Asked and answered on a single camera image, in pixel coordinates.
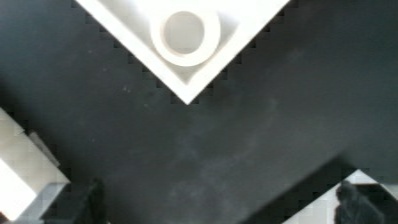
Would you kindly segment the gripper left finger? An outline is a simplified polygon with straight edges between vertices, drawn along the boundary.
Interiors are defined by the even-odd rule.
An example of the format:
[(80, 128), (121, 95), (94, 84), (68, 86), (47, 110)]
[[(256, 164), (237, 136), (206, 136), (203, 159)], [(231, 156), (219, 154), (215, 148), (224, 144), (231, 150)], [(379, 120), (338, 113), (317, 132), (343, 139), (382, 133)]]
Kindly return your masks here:
[(45, 224), (109, 224), (105, 185), (98, 179), (66, 185), (41, 220)]

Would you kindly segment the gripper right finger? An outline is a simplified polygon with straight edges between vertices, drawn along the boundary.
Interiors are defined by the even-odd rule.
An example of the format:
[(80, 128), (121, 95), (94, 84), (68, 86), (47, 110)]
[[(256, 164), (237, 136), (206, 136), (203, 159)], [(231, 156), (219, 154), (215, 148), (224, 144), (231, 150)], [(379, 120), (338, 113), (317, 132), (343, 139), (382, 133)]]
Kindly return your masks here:
[(398, 199), (379, 184), (341, 182), (334, 224), (398, 224)]

